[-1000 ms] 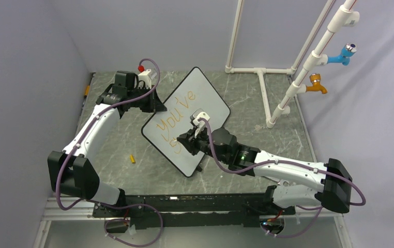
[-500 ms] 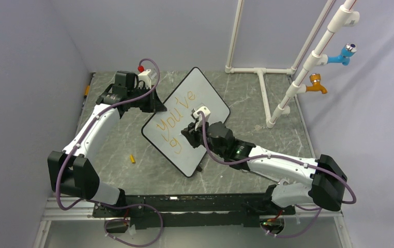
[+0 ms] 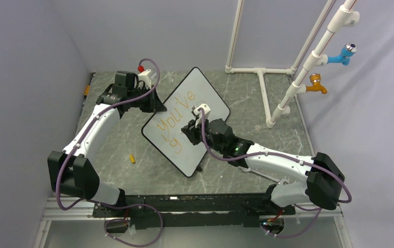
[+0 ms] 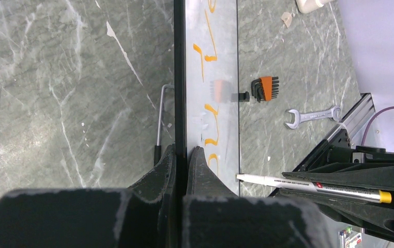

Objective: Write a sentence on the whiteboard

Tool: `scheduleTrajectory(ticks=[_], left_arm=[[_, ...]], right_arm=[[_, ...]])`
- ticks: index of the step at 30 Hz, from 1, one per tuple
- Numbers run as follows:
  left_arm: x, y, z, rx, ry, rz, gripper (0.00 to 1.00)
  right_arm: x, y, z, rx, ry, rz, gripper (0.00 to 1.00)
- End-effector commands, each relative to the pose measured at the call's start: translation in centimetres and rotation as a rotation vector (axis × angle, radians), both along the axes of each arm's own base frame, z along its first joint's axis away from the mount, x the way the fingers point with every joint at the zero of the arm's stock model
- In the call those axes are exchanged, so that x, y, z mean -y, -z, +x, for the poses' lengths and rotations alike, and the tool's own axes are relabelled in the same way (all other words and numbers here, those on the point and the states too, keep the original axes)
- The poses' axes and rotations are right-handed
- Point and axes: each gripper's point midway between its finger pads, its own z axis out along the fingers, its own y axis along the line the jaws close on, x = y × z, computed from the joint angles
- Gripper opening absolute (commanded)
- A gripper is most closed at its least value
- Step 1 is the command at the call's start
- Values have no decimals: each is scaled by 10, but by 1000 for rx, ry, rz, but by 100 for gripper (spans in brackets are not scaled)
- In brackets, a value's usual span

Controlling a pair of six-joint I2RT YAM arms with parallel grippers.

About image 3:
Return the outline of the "yellow marker cap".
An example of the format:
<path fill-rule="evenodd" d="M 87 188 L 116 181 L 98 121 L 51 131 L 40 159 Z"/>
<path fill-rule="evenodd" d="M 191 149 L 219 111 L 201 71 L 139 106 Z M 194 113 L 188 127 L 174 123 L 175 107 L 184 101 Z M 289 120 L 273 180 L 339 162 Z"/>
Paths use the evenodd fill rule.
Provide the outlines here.
<path fill-rule="evenodd" d="M 135 164 L 135 163 L 136 163 L 136 161 L 135 161 L 135 158 L 134 158 L 134 156 L 131 154 L 129 157 L 130 157 L 130 161 L 131 161 L 131 163 L 132 163 L 132 164 Z"/>

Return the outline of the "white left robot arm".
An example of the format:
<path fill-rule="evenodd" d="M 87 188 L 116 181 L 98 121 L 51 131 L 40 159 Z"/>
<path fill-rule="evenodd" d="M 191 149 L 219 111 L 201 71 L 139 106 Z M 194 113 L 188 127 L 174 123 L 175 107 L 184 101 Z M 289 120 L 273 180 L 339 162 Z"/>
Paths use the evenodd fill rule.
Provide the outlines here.
<path fill-rule="evenodd" d="M 110 84 L 96 100 L 93 112 L 76 137 L 62 151 L 52 151 L 47 158 L 52 190 L 106 205 L 114 217 L 125 213 L 125 191 L 104 183 L 92 162 L 111 129 L 131 108 L 145 113 L 165 112 L 155 85 L 159 73 L 138 67 L 139 74 L 117 71 Z"/>

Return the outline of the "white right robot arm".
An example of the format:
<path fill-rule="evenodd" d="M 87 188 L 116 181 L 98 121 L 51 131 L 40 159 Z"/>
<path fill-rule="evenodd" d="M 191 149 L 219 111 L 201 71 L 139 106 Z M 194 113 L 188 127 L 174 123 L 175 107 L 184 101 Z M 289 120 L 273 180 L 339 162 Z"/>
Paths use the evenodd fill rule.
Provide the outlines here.
<path fill-rule="evenodd" d="M 262 203 L 268 214 L 307 202 L 322 209 L 335 210 L 337 204 L 352 200 L 344 184 L 344 174 L 325 153 L 300 156 L 275 151 L 236 136 L 222 119 L 204 123 L 191 120 L 181 132 L 191 144 L 203 143 L 209 153 L 218 152 L 217 160 L 245 170 L 268 169 L 292 179 L 292 183 L 281 182 L 267 189 Z"/>

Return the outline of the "white whiteboard black frame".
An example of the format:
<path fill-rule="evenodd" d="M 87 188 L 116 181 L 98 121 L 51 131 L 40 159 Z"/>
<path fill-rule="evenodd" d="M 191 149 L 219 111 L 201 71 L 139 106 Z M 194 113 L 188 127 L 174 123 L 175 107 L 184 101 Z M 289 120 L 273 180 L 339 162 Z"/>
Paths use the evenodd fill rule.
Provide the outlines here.
<path fill-rule="evenodd" d="M 231 111 L 210 81 L 198 68 L 192 68 L 164 101 L 167 111 L 153 114 L 141 129 L 142 135 L 184 176 L 191 177 L 207 152 L 203 143 L 193 145 L 181 132 L 195 117 L 195 106 L 210 109 L 209 120 L 227 120 Z"/>

